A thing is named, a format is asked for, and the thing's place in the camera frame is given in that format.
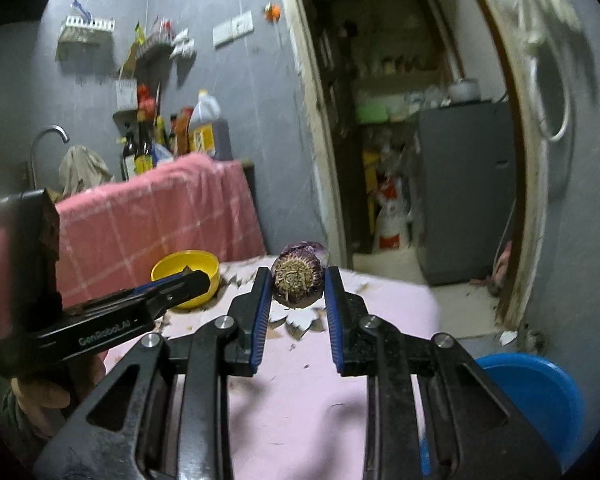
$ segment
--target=floor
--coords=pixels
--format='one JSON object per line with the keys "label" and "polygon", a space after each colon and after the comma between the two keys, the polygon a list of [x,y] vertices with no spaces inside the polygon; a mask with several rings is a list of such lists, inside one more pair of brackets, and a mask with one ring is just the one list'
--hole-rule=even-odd
{"label": "floor", "polygon": [[516,339],[510,343],[503,345],[500,342],[500,334],[487,334],[479,337],[461,338],[460,344],[469,352],[471,357],[477,359],[485,355],[502,354],[505,352],[517,352],[518,342]]}
{"label": "floor", "polygon": [[[379,254],[354,254],[353,268],[382,278],[426,285],[414,248]],[[484,286],[458,283],[431,287],[440,306],[440,330],[455,338],[475,338],[500,332],[495,323],[497,298]]]}

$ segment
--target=onion skin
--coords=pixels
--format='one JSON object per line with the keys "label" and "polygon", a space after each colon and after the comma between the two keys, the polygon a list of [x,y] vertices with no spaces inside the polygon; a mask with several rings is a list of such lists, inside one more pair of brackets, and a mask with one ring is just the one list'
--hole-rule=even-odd
{"label": "onion skin", "polygon": [[327,268],[329,252],[324,245],[319,244],[318,242],[298,242],[295,244],[289,244],[282,249],[280,256],[285,256],[291,251],[295,251],[297,249],[302,249],[303,251],[314,254],[320,260],[321,266],[323,266],[325,269]]}
{"label": "onion skin", "polygon": [[320,299],[325,267],[317,253],[326,260],[324,247],[312,242],[289,245],[282,251],[271,266],[274,300],[289,308],[305,308]]}

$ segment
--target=shelf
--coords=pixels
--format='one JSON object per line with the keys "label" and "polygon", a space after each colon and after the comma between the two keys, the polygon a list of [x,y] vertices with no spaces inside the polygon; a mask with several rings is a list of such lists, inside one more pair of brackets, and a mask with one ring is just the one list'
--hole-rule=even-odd
{"label": "shelf", "polygon": [[80,16],[67,16],[58,43],[103,43],[110,40],[115,28],[114,20],[95,18],[88,23]]}
{"label": "shelf", "polygon": [[368,92],[371,95],[391,95],[426,90],[431,85],[440,85],[440,70],[421,70],[407,74],[383,75],[355,79],[351,83],[354,94]]}
{"label": "shelf", "polygon": [[113,112],[113,118],[114,120],[117,118],[125,118],[125,119],[135,119],[138,116],[138,109],[135,108],[134,110],[116,110],[115,112]]}
{"label": "shelf", "polygon": [[158,32],[150,35],[146,38],[146,41],[138,48],[138,54],[136,55],[136,61],[147,62],[152,58],[158,56],[161,52],[167,57],[173,51],[174,35],[170,32]]}
{"label": "shelf", "polygon": [[351,43],[358,41],[369,42],[373,40],[385,41],[387,39],[407,41],[409,43],[417,43],[425,46],[432,43],[426,30],[382,30],[378,32],[369,32],[367,34],[359,34],[357,36],[348,36],[346,39]]}

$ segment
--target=metal screw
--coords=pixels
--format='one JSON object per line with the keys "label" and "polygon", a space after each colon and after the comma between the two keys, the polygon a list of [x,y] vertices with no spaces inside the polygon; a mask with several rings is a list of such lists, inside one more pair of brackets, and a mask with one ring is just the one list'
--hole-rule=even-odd
{"label": "metal screw", "polygon": [[224,330],[225,328],[231,328],[234,325],[234,318],[231,316],[220,316],[214,321],[214,325],[217,326],[220,330]]}
{"label": "metal screw", "polygon": [[145,348],[153,348],[154,346],[158,346],[158,344],[160,343],[160,339],[162,339],[160,334],[151,332],[150,334],[145,335],[141,339],[141,343],[142,346],[144,346]]}
{"label": "metal screw", "polygon": [[440,348],[451,348],[454,345],[455,339],[445,332],[438,332],[433,336],[433,342]]}
{"label": "metal screw", "polygon": [[360,320],[360,328],[378,328],[381,322],[378,316],[365,316]]}

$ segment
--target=table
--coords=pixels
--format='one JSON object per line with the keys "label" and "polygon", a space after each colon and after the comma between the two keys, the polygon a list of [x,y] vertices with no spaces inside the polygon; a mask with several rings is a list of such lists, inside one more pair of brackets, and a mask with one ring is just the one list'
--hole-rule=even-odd
{"label": "table", "polygon": [[[249,278],[275,258],[222,264],[230,285],[211,308],[171,311],[165,337],[191,333],[226,314],[231,300],[251,290]],[[370,313],[402,332],[431,338],[438,306],[429,288],[341,270],[345,290],[362,296]],[[107,370],[137,339],[109,351]],[[284,326],[269,330],[254,378],[230,378],[230,440],[237,480],[355,480],[362,478],[366,378],[341,378],[331,360],[328,331],[301,340]]]}

